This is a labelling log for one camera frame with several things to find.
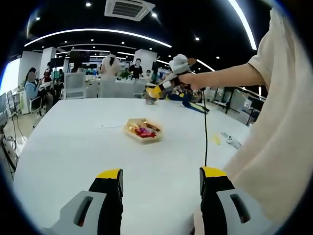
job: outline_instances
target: white shirt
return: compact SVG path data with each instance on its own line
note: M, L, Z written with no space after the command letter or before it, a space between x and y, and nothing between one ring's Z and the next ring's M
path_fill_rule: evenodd
M110 65L110 60L111 57L103 58L102 60L102 66L105 69L105 72L101 76L101 80L103 81L115 81L115 74L119 72L119 60L115 58L112 65Z
M292 213L313 168L313 71L289 20L271 10L269 31L249 61L268 97L251 135L225 171L277 225Z

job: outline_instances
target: person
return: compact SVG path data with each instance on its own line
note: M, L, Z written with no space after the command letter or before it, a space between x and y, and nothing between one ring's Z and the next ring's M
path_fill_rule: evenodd
M270 16L269 31L248 63L184 74L179 79L193 90L267 87L266 102L248 140L224 171L234 186L254 197L265 216L279 226L293 212L312 174L313 70L289 20L274 9ZM197 231L201 216L194 217Z
M30 72L33 72L33 73L35 73L35 75L36 75L36 71L37 71L37 70L36 70L34 67L31 67L31 68L29 69L28 73L26 74L24 87L25 87L25 85L26 85L26 82L28 81L28 75L29 75L29 73L30 73ZM39 79L35 78L35 81L34 81L35 85L37 85L38 82L39 82Z
M141 59L137 58L134 65L131 65L128 68L128 71L133 74L134 79L139 79L139 77L142 75L142 67L141 67Z
M156 84L157 83L157 72L158 72L158 68L160 67L159 66L159 63L157 62L157 60L159 59L160 57L158 56L157 59L152 63L152 78L151 78L151 83L153 84Z
M120 71L119 60L116 58L115 53L111 51L110 55L106 58L103 58L101 66L100 66L100 97L108 97L109 93L106 93L106 86L110 86L108 82L115 82L116 76Z
M83 65L83 63L81 61L75 61L74 67L71 69L70 72L84 72L82 65Z
M64 88L64 73L63 69L59 69L59 78L57 78L57 83L54 85L56 95L58 98L61 96L61 89Z
M113 52L107 58L103 58L100 69L101 81L115 81L120 71L119 63Z
M47 68L44 72L44 82L51 82L51 72L52 72L52 68L51 68L50 62L48 62Z
M143 76L144 79L146 80L151 80L151 70L147 70L146 74Z
M25 82L26 96L31 100L37 97L41 97L42 106L46 104L46 111L48 112L53 105L53 96L50 93L48 93L46 90L39 91L39 87L42 83L42 80L40 80L38 84L35 83L35 80L36 80L35 72L36 72L36 69L31 68L27 73L26 82Z

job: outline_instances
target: air conditioner vent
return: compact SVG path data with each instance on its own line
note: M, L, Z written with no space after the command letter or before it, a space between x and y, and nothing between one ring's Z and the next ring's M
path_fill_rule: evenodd
M104 15L141 21L154 7L142 0L107 0Z

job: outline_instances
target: white pillar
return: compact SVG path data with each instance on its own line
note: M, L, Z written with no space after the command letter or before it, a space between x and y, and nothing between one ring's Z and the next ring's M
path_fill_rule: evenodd
M141 59L143 74L146 74L147 70L152 69L152 63L157 59L157 53L149 50L140 49L135 52L134 63L138 58Z
M68 59L65 59L65 60L64 60L64 63L63 63L63 72L64 72L64 73L67 73L67 72L68 72Z
M44 76L45 69L47 68L48 62L55 56L55 52L57 51L56 48L54 47L49 47L44 49L43 55L41 57L41 62L40 62L40 73L39 77L42 78Z
M19 66L19 77L18 85L24 85L26 75L31 67L36 69L36 78L39 78L39 69L41 62L41 53L32 52L32 51L23 51L22 57L20 58Z

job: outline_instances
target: cardboard tray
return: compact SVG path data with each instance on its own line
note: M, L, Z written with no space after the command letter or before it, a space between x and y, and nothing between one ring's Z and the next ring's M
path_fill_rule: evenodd
M131 126L131 124L138 124L141 122L145 122L147 121L149 124L157 127L158 129L160 129L160 131L157 133L157 135L152 138L142 138L136 134L134 134L133 132L129 131L129 127ZM123 128L123 131L129 135L130 137L133 137L134 139L136 139L137 141L141 142L141 143L152 143L152 142L159 142L161 140L162 137L162 129L159 125L155 124L154 122L146 119L146 118L133 118L133 119L128 119L126 125Z

